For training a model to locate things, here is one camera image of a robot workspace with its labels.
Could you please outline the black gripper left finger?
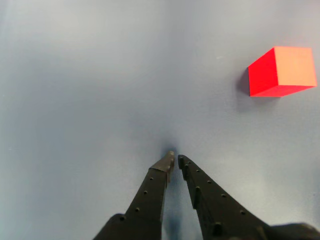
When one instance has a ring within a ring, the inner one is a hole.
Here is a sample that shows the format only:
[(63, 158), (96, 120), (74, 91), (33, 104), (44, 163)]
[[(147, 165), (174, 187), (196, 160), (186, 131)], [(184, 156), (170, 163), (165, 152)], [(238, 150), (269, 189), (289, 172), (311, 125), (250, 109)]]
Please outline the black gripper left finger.
[(152, 165), (125, 213), (112, 216), (95, 240), (160, 240), (165, 193), (175, 164), (168, 151)]

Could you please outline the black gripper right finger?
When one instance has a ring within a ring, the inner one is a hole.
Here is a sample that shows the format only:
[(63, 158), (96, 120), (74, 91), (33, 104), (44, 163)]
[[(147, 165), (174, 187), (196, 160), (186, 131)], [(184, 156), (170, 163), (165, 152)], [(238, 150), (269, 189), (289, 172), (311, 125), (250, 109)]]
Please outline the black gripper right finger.
[(185, 155), (178, 166), (187, 183), (204, 240), (267, 240), (269, 226), (254, 216)]

